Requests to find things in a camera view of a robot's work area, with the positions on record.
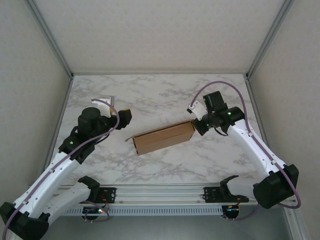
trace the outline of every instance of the marble tabletop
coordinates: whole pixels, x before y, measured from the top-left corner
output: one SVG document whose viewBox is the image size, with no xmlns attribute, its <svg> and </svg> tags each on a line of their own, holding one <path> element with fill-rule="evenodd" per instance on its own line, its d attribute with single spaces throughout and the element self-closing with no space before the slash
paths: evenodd
<svg viewBox="0 0 320 240">
<path fill-rule="evenodd" d="M 132 140 L 125 142 L 132 135 L 195 118 L 186 111 L 188 104 L 201 87 L 218 80 L 232 83 L 240 90 L 248 119 L 259 133 L 241 74 L 75 76 L 55 153 L 77 125 L 82 110 L 92 106 L 91 98 L 115 96 L 115 108 L 130 108 L 132 120 L 126 128 L 115 130 L 96 145 L 95 151 L 63 184 L 73 185 L 85 175 L 104 185 L 217 183 L 234 174 L 251 180 L 257 178 L 253 164 L 235 141 L 214 130 L 204 136 L 196 131 L 190 141 L 140 156 Z M 215 91 L 221 91 L 229 107 L 242 108 L 237 93 L 223 84 L 208 87 L 200 96 Z M 200 96 L 197 100 L 203 103 Z"/>
</svg>

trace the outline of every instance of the cardboard box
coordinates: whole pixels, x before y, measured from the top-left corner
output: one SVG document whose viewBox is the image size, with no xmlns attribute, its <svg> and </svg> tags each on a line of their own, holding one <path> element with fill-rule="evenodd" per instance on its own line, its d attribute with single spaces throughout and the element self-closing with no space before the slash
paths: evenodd
<svg viewBox="0 0 320 240">
<path fill-rule="evenodd" d="M 136 153 L 139 155 L 164 149 L 176 144 L 189 141 L 195 132 L 193 120 L 187 120 L 139 133 L 126 139 L 132 139 Z"/>
</svg>

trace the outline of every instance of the box flap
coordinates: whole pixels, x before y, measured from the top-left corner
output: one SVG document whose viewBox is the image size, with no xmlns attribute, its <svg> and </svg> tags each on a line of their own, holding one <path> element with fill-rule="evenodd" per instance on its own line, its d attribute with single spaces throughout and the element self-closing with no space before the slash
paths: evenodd
<svg viewBox="0 0 320 240">
<path fill-rule="evenodd" d="M 133 139 L 135 137 L 140 137 L 140 136 L 143 136 L 143 135 L 146 135 L 146 134 L 150 134 L 150 133 L 157 132 L 157 131 L 160 131 L 160 130 L 172 128 L 172 127 L 175 127 L 175 126 L 178 126 L 178 125 L 181 125 L 181 124 L 185 124 L 185 123 L 189 123 L 189 122 L 192 122 L 192 121 L 193 121 L 193 119 L 189 119 L 189 120 L 177 122 L 177 123 L 174 123 L 174 124 L 171 124 L 171 125 L 159 127 L 159 128 L 156 128 L 156 129 L 153 129 L 153 130 L 150 130 L 150 131 L 145 131 L 145 132 L 142 132 L 142 133 L 139 133 L 139 134 L 136 134 L 136 135 L 133 135 L 133 136 L 127 138 L 125 140 L 125 142 L 127 142 L 128 140 Z"/>
</svg>

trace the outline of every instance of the robotic arm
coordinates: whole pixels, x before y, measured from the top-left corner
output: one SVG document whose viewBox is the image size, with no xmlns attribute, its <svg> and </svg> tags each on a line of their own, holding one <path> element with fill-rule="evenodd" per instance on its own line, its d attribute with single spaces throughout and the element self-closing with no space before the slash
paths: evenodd
<svg viewBox="0 0 320 240">
<path fill-rule="evenodd" d="M 113 129 L 125 128 L 131 121 L 129 109 L 112 115 L 113 97 L 93 99 L 96 107 L 85 108 L 74 127 L 59 147 L 48 168 L 14 203 L 5 202 L 0 215 L 8 228 L 24 240 L 39 240 L 49 226 L 75 204 L 95 202 L 100 184 L 84 176 L 69 190 L 52 198 L 63 180 L 95 150 L 95 145 L 109 136 Z"/>
<path fill-rule="evenodd" d="M 232 137 L 240 145 L 260 176 L 260 182 L 256 184 L 237 181 L 238 178 L 234 177 L 229 178 L 226 183 L 228 194 L 255 198 L 265 209 L 292 196 L 293 189 L 278 166 L 289 177 L 294 188 L 297 186 L 298 169 L 293 164 L 287 166 L 277 157 L 255 133 L 240 108 L 228 108 L 219 91 L 205 95 L 203 100 L 205 107 L 195 101 L 187 108 L 189 113 L 196 115 L 193 121 L 195 129 L 203 136 L 210 128 L 216 131 L 217 128 L 221 128 L 225 136 Z"/>
</svg>

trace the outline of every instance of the gray veining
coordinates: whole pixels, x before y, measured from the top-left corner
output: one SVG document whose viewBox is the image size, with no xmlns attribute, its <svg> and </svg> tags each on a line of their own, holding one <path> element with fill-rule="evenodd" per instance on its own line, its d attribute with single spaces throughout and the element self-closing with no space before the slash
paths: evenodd
<svg viewBox="0 0 320 240">
<path fill-rule="evenodd" d="M 258 133 L 246 84 L 240 74 L 171 74 L 171 75 L 97 75 L 76 76 L 55 146 L 77 125 L 81 111 L 92 106 L 91 98 L 115 96 L 115 108 L 130 108 L 132 121 L 116 130 L 76 169 L 65 185 L 74 184 L 88 175 L 100 184 L 187 184 L 216 183 L 230 175 L 257 177 L 254 166 L 230 137 L 214 130 L 204 136 L 194 133 L 190 141 L 137 156 L 132 140 L 141 132 L 192 119 L 186 109 L 197 91 L 205 84 L 223 80 L 235 85 L 243 94 L 248 118 Z M 237 93 L 230 87 L 215 84 L 201 96 L 221 91 L 229 107 L 241 106 Z"/>
</svg>

